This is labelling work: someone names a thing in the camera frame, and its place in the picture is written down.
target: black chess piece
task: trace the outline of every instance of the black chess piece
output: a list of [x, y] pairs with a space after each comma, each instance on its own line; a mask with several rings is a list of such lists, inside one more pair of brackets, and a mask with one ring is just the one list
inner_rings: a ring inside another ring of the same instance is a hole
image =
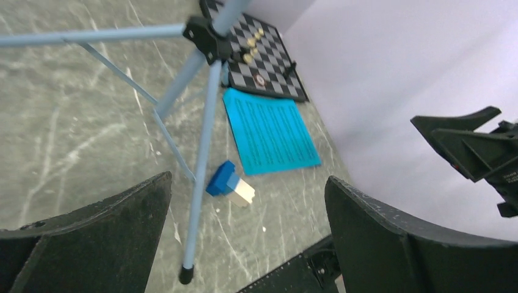
[[284, 72], [282, 73], [284, 79], [287, 79], [288, 76], [295, 71], [295, 67], [297, 67], [297, 62], [292, 62], [288, 68], [284, 69]]

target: gray marble surface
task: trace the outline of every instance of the gray marble surface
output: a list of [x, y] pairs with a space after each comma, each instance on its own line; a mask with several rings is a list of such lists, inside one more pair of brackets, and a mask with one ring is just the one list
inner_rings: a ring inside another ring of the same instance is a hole
[[[196, 0], [2, 0], [0, 33], [179, 23], [198, 12]], [[95, 47], [158, 97], [193, 49], [186, 40]], [[182, 99], [203, 90], [207, 72]], [[171, 170], [173, 199], [147, 292], [235, 292], [329, 234], [324, 185], [331, 174], [348, 174], [311, 104], [299, 109], [322, 166], [245, 178], [256, 197], [244, 209], [205, 195], [196, 275], [183, 286], [191, 185], [151, 104], [75, 45], [0, 49], [0, 89], [0, 228], [70, 212]], [[191, 168], [202, 111], [197, 97], [166, 121]], [[208, 173], [226, 159], [242, 172], [220, 99]]]

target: black robotic claw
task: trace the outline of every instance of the black robotic claw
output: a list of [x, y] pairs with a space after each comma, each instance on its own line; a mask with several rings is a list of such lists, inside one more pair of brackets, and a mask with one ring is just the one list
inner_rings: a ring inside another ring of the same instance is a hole
[[473, 182], [485, 179], [505, 200], [502, 217], [518, 215], [518, 124], [502, 121], [490, 133], [474, 132], [501, 111], [487, 107], [461, 117], [411, 119], [432, 148]]

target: black rubber foot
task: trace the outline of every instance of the black rubber foot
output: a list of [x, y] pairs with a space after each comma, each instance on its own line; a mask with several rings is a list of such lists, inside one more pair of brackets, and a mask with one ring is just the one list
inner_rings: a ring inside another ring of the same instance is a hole
[[194, 266], [190, 269], [186, 269], [183, 266], [180, 270], [180, 276], [178, 277], [180, 279], [180, 283], [187, 285], [192, 281], [192, 277], [194, 276]]

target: black and white checkered pattern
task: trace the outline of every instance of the black and white checkered pattern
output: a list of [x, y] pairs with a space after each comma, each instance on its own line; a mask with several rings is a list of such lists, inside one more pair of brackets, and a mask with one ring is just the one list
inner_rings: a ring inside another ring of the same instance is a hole
[[[212, 19], [223, 7], [221, 3], [214, 0], [206, 0], [205, 5], [205, 9], [202, 7], [202, 10], [210, 13]], [[293, 71], [287, 79], [282, 76], [285, 69], [290, 66], [291, 59], [276, 28], [243, 14], [230, 29], [232, 48], [237, 51], [240, 46], [247, 46], [247, 40], [254, 37], [254, 33], [259, 28], [264, 30], [264, 36], [257, 42], [258, 53], [254, 56], [254, 60], [250, 64], [230, 62], [230, 86], [256, 95], [307, 101], [307, 95], [296, 71]], [[256, 74], [260, 74], [265, 79], [264, 86], [255, 82]]]

